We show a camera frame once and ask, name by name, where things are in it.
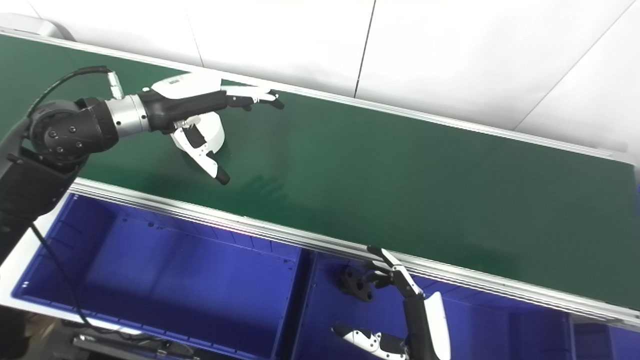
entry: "metal frame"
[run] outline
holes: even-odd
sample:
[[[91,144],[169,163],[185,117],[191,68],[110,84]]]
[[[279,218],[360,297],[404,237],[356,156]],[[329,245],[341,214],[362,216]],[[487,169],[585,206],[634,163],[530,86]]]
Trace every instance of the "metal frame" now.
[[[125,53],[122,51],[104,49],[93,45],[79,44],[66,40],[58,40],[55,38],[38,37],[5,29],[0,29],[0,35],[23,38],[26,40],[42,42],[45,44],[67,47],[69,49],[77,49],[91,53],[140,61],[143,63],[183,70],[186,72],[215,72],[217,76],[223,79],[248,85],[265,86],[268,88],[273,88],[275,90],[291,92],[295,94],[314,97],[317,99],[340,102],[343,104],[359,106],[361,108],[367,108],[371,110],[382,111],[385,113],[391,113],[394,115],[429,121],[445,126],[457,127],[459,129],[500,136],[503,138],[509,138],[522,142],[535,143],[538,145],[577,152],[580,154],[596,156],[599,158],[605,158],[614,161],[620,161],[629,163],[633,166],[636,165],[627,154],[621,152],[592,149],[580,145],[540,138],[538,136],[525,135],[516,133],[514,131],[496,129],[494,127],[448,119],[445,117],[421,113],[419,111],[406,110],[397,108],[395,106],[377,104],[361,99],[354,99],[346,96],[309,90],[298,86],[259,80],[250,78],[248,76],[231,74],[228,72],[204,69],[201,67],[186,65],[174,61],[160,60],[148,56],[141,56]],[[78,179],[72,185],[70,191],[72,193],[87,195],[95,197],[97,199],[108,200],[119,204],[135,206],[137,208],[143,208],[173,217],[198,222],[201,224],[213,225],[223,229],[237,231],[243,234],[255,235],[269,240],[289,243],[300,247],[305,247],[307,249],[338,254],[340,256],[346,256],[354,259],[374,259],[373,256],[366,251],[366,248],[363,245],[350,243],[348,241],[343,241],[320,234],[301,231],[278,224],[272,224],[261,220],[233,215],[223,211],[205,208],[203,206],[197,206],[186,202],[156,197],[118,186],[98,183],[96,181]],[[415,256],[406,254],[396,254],[396,256],[398,260],[402,261],[406,265],[407,269],[413,274],[423,275],[451,284],[466,286],[469,288],[502,295],[512,299],[523,300],[533,304],[551,307],[575,314],[576,316],[586,316],[588,318],[609,323],[611,325],[627,327],[640,331],[640,311],[613,306],[605,302],[580,297],[578,295],[551,290],[548,288],[543,288],[541,286],[535,286],[520,281],[514,281],[495,275],[485,274],[482,272],[476,272],[458,266],[439,263],[437,261],[417,258]]]
[[[78,179],[71,186],[70,192],[347,258],[378,259],[367,252],[365,245],[97,181]],[[412,274],[640,331],[640,311],[416,256],[394,254]]]

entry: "silver metal joint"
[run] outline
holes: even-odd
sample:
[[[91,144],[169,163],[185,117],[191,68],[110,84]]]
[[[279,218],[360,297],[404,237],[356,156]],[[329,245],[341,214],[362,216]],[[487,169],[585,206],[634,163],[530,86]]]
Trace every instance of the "silver metal joint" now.
[[[115,72],[107,73],[107,78],[109,79],[109,86],[111,87],[111,94],[114,99],[122,99],[124,97],[124,92],[122,91],[122,85],[120,85],[120,80]]]
[[[106,101],[120,138],[149,131],[147,112],[137,95]]]

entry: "blue storage box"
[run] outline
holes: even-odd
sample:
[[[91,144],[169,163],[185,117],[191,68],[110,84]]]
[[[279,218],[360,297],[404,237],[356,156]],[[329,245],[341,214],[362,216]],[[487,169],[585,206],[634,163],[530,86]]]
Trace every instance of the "blue storage box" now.
[[[374,360],[331,331],[335,322],[404,338],[402,296],[397,289],[373,289],[370,303],[343,294],[337,284],[345,265],[356,261],[316,254],[294,348],[295,360]],[[572,360],[568,314],[423,277],[425,293],[440,291],[454,360]]]
[[[47,239],[83,311],[243,359],[274,359],[301,249],[72,195]],[[71,311],[40,249],[13,295]]]
[[[576,360],[640,360],[640,333],[600,323],[575,325]]]

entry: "white wall panel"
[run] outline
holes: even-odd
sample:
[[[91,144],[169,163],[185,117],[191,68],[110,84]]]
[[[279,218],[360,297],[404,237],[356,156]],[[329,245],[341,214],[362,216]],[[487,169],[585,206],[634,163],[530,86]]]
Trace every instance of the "white wall panel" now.
[[[377,0],[357,97],[513,129],[632,0]]]
[[[202,65],[179,2],[29,1],[41,18],[62,24],[78,42]]]
[[[206,67],[353,96],[373,0],[188,0]]]
[[[38,17],[27,0],[0,0],[0,13],[19,13],[31,17]]]
[[[640,161],[640,3],[635,3],[516,128]]]

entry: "robotic hand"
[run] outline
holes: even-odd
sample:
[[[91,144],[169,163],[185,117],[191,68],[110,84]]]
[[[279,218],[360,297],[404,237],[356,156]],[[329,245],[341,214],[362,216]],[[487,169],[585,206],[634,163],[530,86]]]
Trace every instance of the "robotic hand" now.
[[[379,247],[367,250],[384,262],[366,261],[364,268],[371,270],[358,281],[371,282],[376,288],[394,285],[404,297],[404,318],[409,334],[406,339],[369,329],[348,325],[334,325],[332,331],[344,340],[382,359],[389,360],[450,360],[449,328],[442,304],[442,296],[435,292],[426,297],[391,253]]]
[[[107,75],[112,99],[87,97],[40,106],[62,83],[92,73]],[[0,263],[28,227],[57,205],[89,155],[112,148],[122,137],[146,131],[172,135],[181,149],[194,159],[200,158],[197,162],[226,184],[229,177],[212,153],[220,147],[208,145],[198,130],[197,123],[202,119],[195,117],[217,117],[214,111],[227,106],[249,111],[256,103],[284,108],[271,89],[221,86],[220,78],[205,73],[168,78],[126,96],[118,77],[107,67],[82,68],[67,74],[33,103],[0,142]],[[22,145],[25,140],[33,149]]]

